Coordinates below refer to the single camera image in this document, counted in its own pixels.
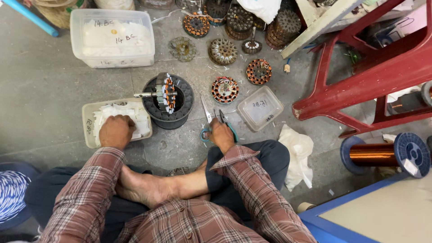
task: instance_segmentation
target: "blue table edge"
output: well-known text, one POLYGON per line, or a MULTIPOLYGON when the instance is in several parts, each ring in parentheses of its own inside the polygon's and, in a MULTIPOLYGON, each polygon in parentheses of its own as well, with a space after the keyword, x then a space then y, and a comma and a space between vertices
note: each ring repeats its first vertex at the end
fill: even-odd
POLYGON ((300 213, 299 217, 320 243, 377 243, 378 241, 372 240, 357 232, 325 220, 319 217, 319 215, 380 188, 401 181, 407 177, 409 177, 409 175, 406 173, 396 174, 388 179, 376 182, 355 192, 351 192, 347 195, 323 203, 315 208, 306 210, 300 213))

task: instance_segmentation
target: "concrete floor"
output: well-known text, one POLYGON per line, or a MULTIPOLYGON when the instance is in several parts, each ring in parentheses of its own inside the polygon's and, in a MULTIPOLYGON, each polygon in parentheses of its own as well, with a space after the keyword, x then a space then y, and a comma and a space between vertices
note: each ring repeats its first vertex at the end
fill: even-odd
MULTIPOLYGON (((136 3, 137 10, 147 10, 152 19, 166 16, 169 11, 146 9, 136 3)), ((338 135, 345 127, 329 118, 317 117, 298 121, 291 112, 291 105, 306 97, 312 88, 318 56, 302 50, 290 61, 291 73, 285 74, 280 53, 271 50, 264 41, 264 33, 257 33, 257 40, 264 43, 258 55, 245 55, 232 65, 215 67, 207 56, 209 43, 218 37, 227 38, 223 27, 210 27, 202 39, 193 39, 197 47, 196 57, 181 63, 169 53, 168 42, 178 36, 189 37, 181 26, 181 12, 153 25, 156 42, 155 64, 150 67, 123 69, 91 69, 75 58, 70 44, 69 31, 61 30, 60 37, 53 38, 30 23, 9 6, 0 8, 0 162, 27 161, 46 171, 56 166, 82 166, 95 152, 84 141, 81 108, 84 104, 133 97, 134 92, 159 72, 169 72, 183 77, 192 86, 195 104, 187 122, 176 130, 163 130, 153 124, 153 136, 132 142, 125 149, 127 162, 152 169, 155 174, 166 175, 169 170, 199 166, 206 158, 208 147, 199 139, 201 124, 206 123, 199 94, 206 98, 212 111, 222 109, 229 118, 241 144, 277 139, 286 124, 294 130, 310 136, 314 150, 309 157, 313 169, 313 188, 301 182, 292 192, 282 189, 284 197, 294 208, 304 201, 321 204, 353 190, 370 185, 378 178, 370 173, 354 176, 342 165, 338 135), (284 111, 260 132, 252 132, 240 114, 233 112, 237 105, 258 86, 245 77, 247 63, 255 58, 266 58, 272 66, 273 76, 266 85, 272 89, 284 105, 284 111), (220 105, 210 94, 211 83, 219 73, 233 77, 240 86, 238 99, 232 104, 220 105)), ((234 41, 240 48, 242 41, 234 41)), ((330 65, 329 82, 336 82, 351 73, 351 62, 343 46, 335 48, 330 65)), ((354 117, 372 122, 374 101, 344 109, 354 117)), ((423 138, 431 133, 430 120, 418 121, 398 127, 361 134, 360 137, 381 140, 383 133, 397 134, 416 131, 423 138)))

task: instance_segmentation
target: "white cloth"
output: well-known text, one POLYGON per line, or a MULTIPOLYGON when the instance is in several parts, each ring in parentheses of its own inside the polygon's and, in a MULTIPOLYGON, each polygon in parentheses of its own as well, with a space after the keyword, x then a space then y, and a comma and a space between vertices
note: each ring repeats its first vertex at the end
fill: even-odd
POLYGON ((280 8, 282 0, 237 0, 238 3, 247 11, 270 24, 280 8))
POLYGON ((285 186, 291 192, 302 180, 308 188, 312 188, 312 169, 308 167, 308 156, 314 148, 312 139, 283 125, 278 141, 289 151, 289 167, 285 178, 285 186))

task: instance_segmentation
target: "electrical wire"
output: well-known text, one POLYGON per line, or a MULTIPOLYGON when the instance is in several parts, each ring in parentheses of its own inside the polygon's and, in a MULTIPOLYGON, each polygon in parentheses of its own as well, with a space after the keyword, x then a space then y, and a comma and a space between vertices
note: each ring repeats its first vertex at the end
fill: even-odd
POLYGON ((20 172, 0 172, 0 224, 25 208, 24 194, 30 182, 30 178, 20 172))

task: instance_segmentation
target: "man's left hand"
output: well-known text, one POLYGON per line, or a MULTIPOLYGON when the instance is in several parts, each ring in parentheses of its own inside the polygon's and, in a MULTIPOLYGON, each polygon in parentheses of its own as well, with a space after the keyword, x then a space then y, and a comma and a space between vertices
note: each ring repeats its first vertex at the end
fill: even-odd
POLYGON ((110 116, 99 131, 101 147, 116 147, 123 150, 137 128, 128 115, 110 116))

